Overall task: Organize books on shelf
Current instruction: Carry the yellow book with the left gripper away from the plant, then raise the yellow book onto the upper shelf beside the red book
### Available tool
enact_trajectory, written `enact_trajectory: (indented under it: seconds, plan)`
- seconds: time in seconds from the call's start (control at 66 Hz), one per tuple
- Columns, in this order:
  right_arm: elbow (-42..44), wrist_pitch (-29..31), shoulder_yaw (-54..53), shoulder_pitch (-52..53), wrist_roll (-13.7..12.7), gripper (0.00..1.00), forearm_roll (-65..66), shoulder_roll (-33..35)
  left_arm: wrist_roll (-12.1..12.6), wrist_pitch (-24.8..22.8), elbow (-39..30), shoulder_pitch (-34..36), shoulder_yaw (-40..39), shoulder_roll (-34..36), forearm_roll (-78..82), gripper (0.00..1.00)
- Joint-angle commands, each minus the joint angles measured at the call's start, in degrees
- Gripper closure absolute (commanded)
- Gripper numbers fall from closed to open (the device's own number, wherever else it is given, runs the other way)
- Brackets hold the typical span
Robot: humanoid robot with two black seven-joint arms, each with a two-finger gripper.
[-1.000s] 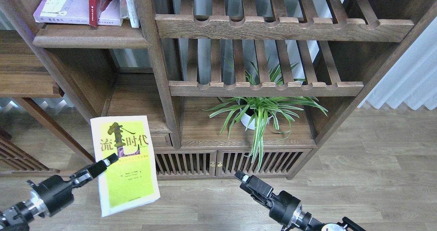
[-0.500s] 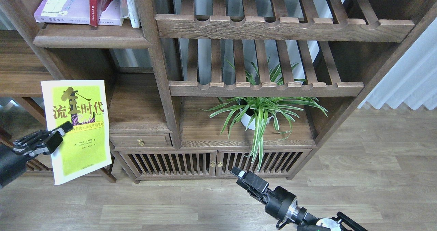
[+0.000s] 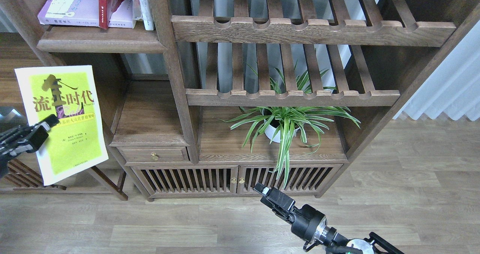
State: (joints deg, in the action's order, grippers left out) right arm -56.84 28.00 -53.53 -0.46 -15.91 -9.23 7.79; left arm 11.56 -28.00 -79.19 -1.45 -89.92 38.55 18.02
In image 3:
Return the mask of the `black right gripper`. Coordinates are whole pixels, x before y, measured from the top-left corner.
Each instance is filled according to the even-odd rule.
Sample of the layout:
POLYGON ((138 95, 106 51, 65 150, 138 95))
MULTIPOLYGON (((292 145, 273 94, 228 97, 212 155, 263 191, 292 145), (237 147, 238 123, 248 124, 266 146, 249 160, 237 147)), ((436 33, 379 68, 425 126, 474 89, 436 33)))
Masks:
POLYGON ((270 208, 276 216, 291 224, 291 232, 307 242, 314 241, 314 234, 325 214, 305 204, 301 209, 294 206, 295 201, 277 188, 269 188, 261 183, 254 191, 262 194, 260 202, 270 208))

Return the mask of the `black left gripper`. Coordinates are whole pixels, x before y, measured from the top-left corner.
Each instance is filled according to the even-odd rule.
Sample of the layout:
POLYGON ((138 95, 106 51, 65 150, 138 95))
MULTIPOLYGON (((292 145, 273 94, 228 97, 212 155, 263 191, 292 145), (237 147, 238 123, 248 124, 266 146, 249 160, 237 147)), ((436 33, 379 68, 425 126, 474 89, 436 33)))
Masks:
POLYGON ((51 114, 33 126, 22 129, 9 129, 1 133, 0 177, 8 174, 8 162, 22 152, 38 151, 48 138, 48 131, 59 123, 56 115, 51 114))

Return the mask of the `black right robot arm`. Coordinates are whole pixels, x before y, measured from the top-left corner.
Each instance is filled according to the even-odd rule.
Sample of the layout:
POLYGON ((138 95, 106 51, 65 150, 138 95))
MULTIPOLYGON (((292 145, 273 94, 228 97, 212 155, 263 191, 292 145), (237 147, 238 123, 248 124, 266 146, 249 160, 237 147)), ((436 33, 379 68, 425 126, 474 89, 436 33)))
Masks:
POLYGON ((262 194, 265 204, 284 221, 291 225, 291 232, 305 241, 303 250, 323 245, 327 254, 401 254, 402 252, 387 240, 370 232, 369 238, 348 239, 333 227, 327 226, 325 214, 308 204, 295 207, 295 201, 279 189, 269 188, 261 183, 254 190, 262 194))

